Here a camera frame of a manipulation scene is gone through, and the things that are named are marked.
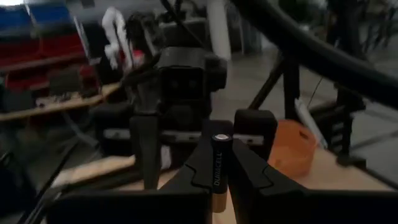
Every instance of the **blue storage bin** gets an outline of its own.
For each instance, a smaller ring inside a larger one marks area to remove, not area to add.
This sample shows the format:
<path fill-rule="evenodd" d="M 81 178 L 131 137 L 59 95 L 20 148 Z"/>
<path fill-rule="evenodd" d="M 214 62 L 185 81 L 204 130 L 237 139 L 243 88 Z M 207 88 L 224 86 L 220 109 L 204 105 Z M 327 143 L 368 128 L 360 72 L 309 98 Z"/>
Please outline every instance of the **blue storage bin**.
<path fill-rule="evenodd" d="M 31 26 L 30 16 L 21 7 L 0 7 L 0 30 Z"/>
<path fill-rule="evenodd" d="M 29 5 L 29 9 L 38 24 L 71 22 L 69 10 L 64 4 Z"/>

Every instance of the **wooden table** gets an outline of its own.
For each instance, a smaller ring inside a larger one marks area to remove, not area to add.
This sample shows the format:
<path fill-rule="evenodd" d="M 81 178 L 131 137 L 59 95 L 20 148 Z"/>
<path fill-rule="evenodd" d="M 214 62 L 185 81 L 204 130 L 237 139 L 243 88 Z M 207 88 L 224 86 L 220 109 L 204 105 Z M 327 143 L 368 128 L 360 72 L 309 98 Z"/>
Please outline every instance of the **wooden table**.
<path fill-rule="evenodd" d="M 135 159 L 110 157 L 79 168 L 63 171 L 54 182 L 54 187 L 60 184 L 73 183 L 85 178 L 92 178 L 121 167 L 131 166 Z M 163 174 L 159 180 L 159 188 L 169 181 L 178 171 Z M 382 190 L 393 191 L 377 179 L 365 174 L 355 167 L 341 167 L 336 163 L 336 157 L 330 152 L 318 149 L 315 151 L 312 169 L 309 175 L 294 179 L 308 189 L 323 190 Z M 135 182 L 118 188 L 118 190 L 142 190 L 143 182 Z M 228 193 L 226 210 L 213 214 L 213 223 L 236 223 L 231 196 Z"/>
<path fill-rule="evenodd" d="M 118 88 L 120 87 L 120 84 L 118 83 L 113 83 L 109 85 L 104 85 L 101 89 L 101 94 L 92 96 L 90 98 L 74 98 L 65 102 L 61 103 L 52 103 L 49 105 L 46 105 L 43 108 L 33 108 L 29 110 L 23 110 L 23 111 L 15 111 L 11 113 L 4 113 L 0 114 L 0 122 L 2 121 L 10 121 L 13 119 L 23 119 L 23 118 L 28 118 L 31 116 L 37 116 L 37 115 L 42 115 L 42 114 L 49 114 L 49 113 L 54 113 L 54 112 L 59 112 L 59 111 L 65 111 L 65 110 L 70 110 L 70 109 L 75 109 L 75 108 L 82 108 L 86 106 L 94 106 L 104 99 L 106 99 L 110 94 L 115 92 Z"/>

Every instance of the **duracell battery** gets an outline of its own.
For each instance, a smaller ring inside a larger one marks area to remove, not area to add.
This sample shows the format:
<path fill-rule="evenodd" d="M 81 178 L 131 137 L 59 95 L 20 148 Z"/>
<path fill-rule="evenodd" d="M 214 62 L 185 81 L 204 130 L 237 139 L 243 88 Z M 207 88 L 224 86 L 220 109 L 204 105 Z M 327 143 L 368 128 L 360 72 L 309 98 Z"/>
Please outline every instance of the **duracell battery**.
<path fill-rule="evenodd" d="M 227 134 L 216 134 L 211 137 L 213 148 L 213 212 L 225 210 L 228 190 L 227 166 L 228 154 L 232 151 L 233 138 Z"/>

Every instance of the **white pillar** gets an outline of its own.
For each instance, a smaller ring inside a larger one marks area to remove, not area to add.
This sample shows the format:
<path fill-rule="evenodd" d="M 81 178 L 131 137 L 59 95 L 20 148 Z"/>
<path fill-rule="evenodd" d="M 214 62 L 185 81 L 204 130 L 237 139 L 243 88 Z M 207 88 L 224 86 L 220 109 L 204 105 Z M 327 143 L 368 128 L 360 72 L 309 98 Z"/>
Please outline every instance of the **white pillar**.
<path fill-rule="evenodd" d="M 229 44 L 224 1 L 207 0 L 207 16 L 214 53 L 226 60 L 231 59 L 231 45 Z"/>

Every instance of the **table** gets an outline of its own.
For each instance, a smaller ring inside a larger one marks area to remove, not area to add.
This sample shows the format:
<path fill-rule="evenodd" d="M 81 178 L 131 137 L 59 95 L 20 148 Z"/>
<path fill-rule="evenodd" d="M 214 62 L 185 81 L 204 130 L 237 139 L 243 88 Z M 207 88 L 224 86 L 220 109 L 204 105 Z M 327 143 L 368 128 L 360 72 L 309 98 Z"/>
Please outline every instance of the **table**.
<path fill-rule="evenodd" d="M 119 89 L 120 84 L 119 83 L 112 83 L 108 85 L 104 85 L 101 89 L 101 94 L 92 96 L 90 98 L 74 98 L 65 102 L 61 103 L 52 103 L 49 105 L 46 105 L 44 108 L 32 108 L 29 110 L 23 110 L 23 111 L 15 111 L 12 113 L 4 113 L 0 114 L 0 122 L 3 121 L 11 121 L 14 119 L 23 119 L 23 118 L 28 118 L 31 116 L 37 116 L 37 115 L 43 115 L 43 114 L 49 114 L 49 113 L 54 113 L 54 112 L 59 112 L 59 111 L 65 111 L 65 110 L 70 110 L 70 109 L 76 109 L 76 108 L 82 108 L 86 106 L 94 106 L 101 101 L 103 101 L 105 98 L 107 98 L 110 94 L 115 92 L 117 89 Z"/>
<path fill-rule="evenodd" d="M 103 175 L 121 167 L 131 166 L 135 163 L 133 157 L 109 157 L 92 164 L 82 165 L 77 170 L 69 169 L 63 171 L 53 186 L 74 183 L 82 179 Z M 162 174 L 159 180 L 159 188 L 169 181 L 178 171 L 170 171 Z M 341 167 L 336 163 L 336 157 L 324 150 L 317 149 L 309 175 L 294 179 L 308 189 L 323 190 L 378 190 L 393 191 L 392 188 L 365 174 L 355 167 Z M 135 182 L 118 188 L 118 190 L 142 190 L 143 181 Z M 234 224 L 236 223 L 231 195 L 228 192 L 227 206 L 223 213 L 213 214 L 213 223 Z"/>

